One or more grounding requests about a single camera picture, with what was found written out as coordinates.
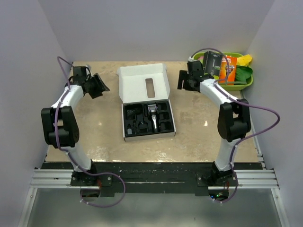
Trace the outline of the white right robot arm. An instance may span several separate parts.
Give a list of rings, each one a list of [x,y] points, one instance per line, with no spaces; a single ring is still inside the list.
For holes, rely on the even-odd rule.
[[[204,178],[208,185],[223,185],[233,176],[234,154],[241,139],[251,129],[246,99],[238,100],[218,85],[213,76],[204,74],[200,61],[187,62],[187,70],[179,72],[177,89],[196,91],[207,96],[218,108],[217,130],[221,144],[210,173]]]

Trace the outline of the silver black hair clipper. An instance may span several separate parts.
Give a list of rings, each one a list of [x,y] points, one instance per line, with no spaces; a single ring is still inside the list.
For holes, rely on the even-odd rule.
[[[151,115],[151,119],[152,119],[152,122],[153,122],[154,130],[155,130],[155,132],[158,132],[157,106],[156,106],[156,104],[148,105],[148,111],[149,111],[149,114]]]

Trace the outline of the white clipper kit box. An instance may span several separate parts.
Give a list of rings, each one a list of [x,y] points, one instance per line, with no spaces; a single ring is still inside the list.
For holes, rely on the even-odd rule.
[[[120,67],[119,96],[122,100],[123,137],[126,142],[174,137],[176,126],[169,100],[170,86],[164,63]],[[155,132],[148,105],[157,106]]]

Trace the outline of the small oil bottle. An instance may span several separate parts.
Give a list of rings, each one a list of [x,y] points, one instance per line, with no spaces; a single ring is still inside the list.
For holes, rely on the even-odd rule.
[[[129,128],[129,129],[127,129],[127,134],[129,134],[129,135],[132,135],[132,129],[131,128]]]

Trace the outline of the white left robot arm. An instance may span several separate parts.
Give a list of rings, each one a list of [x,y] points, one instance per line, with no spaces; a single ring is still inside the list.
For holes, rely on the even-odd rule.
[[[101,77],[92,74],[88,65],[73,67],[58,101],[41,110],[46,143],[67,155],[73,166],[72,180],[87,186],[98,183],[98,174],[79,142],[80,130],[73,109],[86,94],[95,99],[108,91]]]

